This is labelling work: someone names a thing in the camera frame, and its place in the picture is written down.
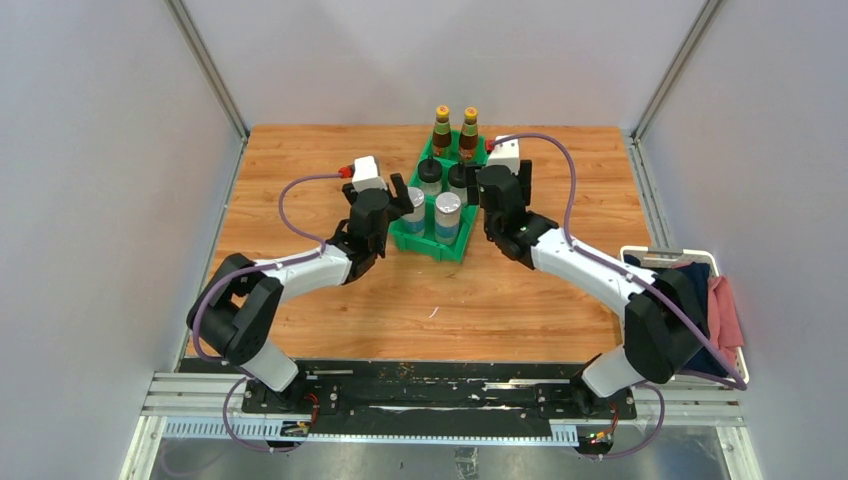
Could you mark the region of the black cap white powder jar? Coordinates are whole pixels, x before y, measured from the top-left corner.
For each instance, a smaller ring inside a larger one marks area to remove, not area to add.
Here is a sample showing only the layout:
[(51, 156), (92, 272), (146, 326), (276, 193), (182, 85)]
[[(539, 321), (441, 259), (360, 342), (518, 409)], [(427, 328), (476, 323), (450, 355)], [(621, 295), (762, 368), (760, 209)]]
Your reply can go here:
[(447, 184), (449, 191), (454, 193), (463, 206), (468, 204), (466, 167), (463, 163), (453, 164), (448, 170)]

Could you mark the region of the silver lid spice jar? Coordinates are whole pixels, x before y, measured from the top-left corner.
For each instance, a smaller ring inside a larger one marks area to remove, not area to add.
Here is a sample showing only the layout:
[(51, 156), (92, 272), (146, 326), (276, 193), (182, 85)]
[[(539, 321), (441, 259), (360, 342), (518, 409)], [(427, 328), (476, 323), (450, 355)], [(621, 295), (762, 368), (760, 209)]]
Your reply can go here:
[(413, 186), (408, 188), (408, 193), (413, 210), (402, 217), (404, 227), (409, 234), (423, 237), (426, 232), (426, 195)]

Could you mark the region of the green plastic triple bin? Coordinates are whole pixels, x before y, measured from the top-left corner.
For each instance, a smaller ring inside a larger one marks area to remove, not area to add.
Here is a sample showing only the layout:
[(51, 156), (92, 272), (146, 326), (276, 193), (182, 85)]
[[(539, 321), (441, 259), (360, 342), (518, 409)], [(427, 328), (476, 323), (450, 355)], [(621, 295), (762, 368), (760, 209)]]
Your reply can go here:
[[(442, 176), (442, 189), (443, 191), (448, 191), (450, 183), (447, 178), (447, 172), (449, 168), (459, 162), (458, 155), (458, 141), (460, 136), (460, 130), (454, 129), (452, 130), (452, 146), (451, 149), (447, 151), (447, 157), (436, 157), (434, 156), (434, 160), (438, 161), (443, 166), (443, 176)], [(474, 165), (485, 166), (488, 160), (488, 154), (482, 148), (485, 137), (479, 135), (479, 143), (478, 148), (473, 157), (472, 163)], [(413, 167), (411, 178), (408, 180), (409, 187), (417, 187), (420, 188), (422, 182), (419, 178), (418, 174), (418, 164), (421, 161), (427, 160), (428, 157), (431, 156), (431, 140), (427, 140), (425, 147), (422, 149), (421, 154), (419, 156), (419, 160), (416, 161), (415, 166)], [(450, 245), (442, 244), (436, 240), (435, 236), (435, 197), (426, 196), (425, 198), (425, 230), (422, 235), (416, 235), (410, 233), (402, 220), (397, 220), (392, 222), (389, 226), (389, 234), (392, 236), (396, 247), (401, 251), (406, 252), (414, 252), (417, 254), (425, 255), (432, 257), (436, 261), (451, 261), (456, 263), (462, 263), (465, 252), (467, 248), (467, 244), (469, 242), (471, 233), (473, 231), (474, 225), (476, 223), (477, 215), (479, 212), (479, 206), (477, 205), (464, 205), (461, 210), (461, 216), (459, 221), (458, 235), (456, 240)]]

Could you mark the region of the silver lid blue label jar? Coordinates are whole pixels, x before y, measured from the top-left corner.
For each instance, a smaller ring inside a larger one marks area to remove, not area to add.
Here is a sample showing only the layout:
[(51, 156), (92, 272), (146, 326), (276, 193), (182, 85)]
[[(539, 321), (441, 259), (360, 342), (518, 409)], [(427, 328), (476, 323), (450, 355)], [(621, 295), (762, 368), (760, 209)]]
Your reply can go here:
[(438, 195), (434, 203), (434, 235), (444, 245), (452, 245), (458, 236), (462, 212), (460, 197), (452, 192)]

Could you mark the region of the black cap salt jar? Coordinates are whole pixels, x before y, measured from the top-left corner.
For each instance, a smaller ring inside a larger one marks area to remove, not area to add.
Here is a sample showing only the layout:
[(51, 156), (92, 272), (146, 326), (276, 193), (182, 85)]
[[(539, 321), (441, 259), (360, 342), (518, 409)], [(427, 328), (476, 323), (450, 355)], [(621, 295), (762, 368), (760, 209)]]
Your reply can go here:
[(417, 166), (419, 188), (429, 197), (436, 197), (442, 192), (443, 166), (433, 156), (421, 160)]

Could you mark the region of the yellow cap sauce bottle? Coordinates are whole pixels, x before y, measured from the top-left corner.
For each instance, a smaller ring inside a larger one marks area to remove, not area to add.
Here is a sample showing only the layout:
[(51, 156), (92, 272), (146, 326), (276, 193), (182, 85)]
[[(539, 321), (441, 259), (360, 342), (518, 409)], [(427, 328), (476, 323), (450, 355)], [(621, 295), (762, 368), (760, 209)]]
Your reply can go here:
[(464, 110), (464, 121), (458, 142), (458, 156), (462, 163), (473, 161), (478, 144), (478, 110), (469, 106)]
[(452, 129), (450, 126), (450, 108), (439, 105), (431, 134), (431, 154), (435, 157), (446, 157), (452, 146)]

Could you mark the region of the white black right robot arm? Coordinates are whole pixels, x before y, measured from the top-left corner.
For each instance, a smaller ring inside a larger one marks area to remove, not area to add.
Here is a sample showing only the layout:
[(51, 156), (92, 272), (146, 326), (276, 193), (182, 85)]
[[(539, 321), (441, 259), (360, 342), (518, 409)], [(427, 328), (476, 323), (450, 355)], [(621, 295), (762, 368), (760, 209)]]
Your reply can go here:
[(484, 233), (500, 252), (531, 270), (563, 279), (590, 294), (620, 321), (622, 343), (588, 361), (570, 384), (571, 403), (596, 417), (611, 396), (644, 381), (668, 382), (708, 344), (708, 322), (690, 279), (678, 270), (628, 265), (566, 234), (527, 207), (529, 161), (466, 173), (468, 199), (484, 211)]

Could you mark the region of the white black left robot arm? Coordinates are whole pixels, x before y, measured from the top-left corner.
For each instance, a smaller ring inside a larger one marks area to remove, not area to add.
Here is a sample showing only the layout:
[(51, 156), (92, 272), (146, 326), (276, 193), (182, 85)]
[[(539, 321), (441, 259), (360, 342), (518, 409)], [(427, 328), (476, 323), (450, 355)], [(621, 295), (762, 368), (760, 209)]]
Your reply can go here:
[(345, 184), (349, 215), (312, 250), (271, 260), (226, 257), (187, 316), (197, 356), (264, 384), (279, 411), (298, 411), (307, 389), (296, 379), (295, 361), (270, 338), (277, 310), (312, 291), (350, 284), (384, 257), (390, 224), (414, 209), (403, 176), (393, 173), (390, 181)]

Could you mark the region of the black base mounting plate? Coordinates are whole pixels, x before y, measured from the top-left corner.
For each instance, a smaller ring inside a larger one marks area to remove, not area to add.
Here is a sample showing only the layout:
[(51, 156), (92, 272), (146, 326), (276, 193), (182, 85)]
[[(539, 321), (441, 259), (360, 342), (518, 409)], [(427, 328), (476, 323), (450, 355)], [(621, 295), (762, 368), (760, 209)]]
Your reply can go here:
[(605, 428), (637, 416), (631, 390), (608, 400), (572, 394), (571, 363), (301, 359), (282, 393), (248, 382), (246, 414), (315, 419), (321, 434), (546, 437), (551, 421)]

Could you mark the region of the pink cloth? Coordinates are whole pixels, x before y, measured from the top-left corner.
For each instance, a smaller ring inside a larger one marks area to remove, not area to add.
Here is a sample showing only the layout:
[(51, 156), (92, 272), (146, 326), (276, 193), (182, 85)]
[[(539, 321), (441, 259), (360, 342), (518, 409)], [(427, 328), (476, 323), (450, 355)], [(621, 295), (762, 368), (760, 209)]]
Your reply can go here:
[(707, 320), (711, 344), (735, 366), (737, 349), (745, 345), (732, 286), (725, 276), (708, 280)]

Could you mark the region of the dark blue cloth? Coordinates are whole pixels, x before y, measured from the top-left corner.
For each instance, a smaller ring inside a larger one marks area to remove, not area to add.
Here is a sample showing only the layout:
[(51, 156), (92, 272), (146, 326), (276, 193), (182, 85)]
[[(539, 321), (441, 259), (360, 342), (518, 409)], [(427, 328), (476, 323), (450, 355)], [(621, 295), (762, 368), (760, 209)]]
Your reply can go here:
[[(683, 273), (692, 283), (698, 304), (705, 318), (708, 318), (708, 281), (710, 265), (705, 263), (687, 263), (674, 266), (675, 270)], [(726, 377), (726, 370), (717, 362), (705, 348), (701, 348), (685, 365), (685, 370), (703, 374)]]

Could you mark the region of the right aluminium corner post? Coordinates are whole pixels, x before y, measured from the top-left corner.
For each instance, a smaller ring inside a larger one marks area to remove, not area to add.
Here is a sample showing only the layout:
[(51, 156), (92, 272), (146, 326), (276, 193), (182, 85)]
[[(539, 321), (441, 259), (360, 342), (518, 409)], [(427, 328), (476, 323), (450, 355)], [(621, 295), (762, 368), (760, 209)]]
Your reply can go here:
[(659, 84), (639, 117), (636, 126), (631, 131), (631, 139), (634, 143), (641, 142), (650, 131), (668, 95), (675, 87), (690, 62), (692, 55), (695, 53), (701, 40), (713, 23), (714, 18), (724, 4), (725, 2), (723, 0), (705, 0), (702, 2), (692, 24), (688, 28)]

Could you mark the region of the aluminium corner frame post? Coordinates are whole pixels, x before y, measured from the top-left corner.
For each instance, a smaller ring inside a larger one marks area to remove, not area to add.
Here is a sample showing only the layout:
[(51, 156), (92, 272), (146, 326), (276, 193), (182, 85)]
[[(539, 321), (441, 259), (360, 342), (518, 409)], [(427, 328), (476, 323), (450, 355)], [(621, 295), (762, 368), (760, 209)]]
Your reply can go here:
[(228, 122), (243, 144), (247, 144), (250, 129), (236, 105), (226, 82), (197, 27), (188, 6), (183, 0), (165, 0), (175, 24), (181, 32), (189, 50), (198, 63), (207, 83), (213, 91)]

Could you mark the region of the aluminium front rail frame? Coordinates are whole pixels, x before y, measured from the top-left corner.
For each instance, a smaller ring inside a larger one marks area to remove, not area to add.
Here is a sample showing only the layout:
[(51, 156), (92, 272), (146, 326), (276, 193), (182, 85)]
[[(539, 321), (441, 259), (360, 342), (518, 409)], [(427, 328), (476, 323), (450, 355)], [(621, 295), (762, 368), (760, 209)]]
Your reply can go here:
[(689, 376), (567, 404), (573, 364), (304, 360), (290, 394), (184, 360), (154, 375), (121, 477), (730, 478), (762, 473), (738, 394)]

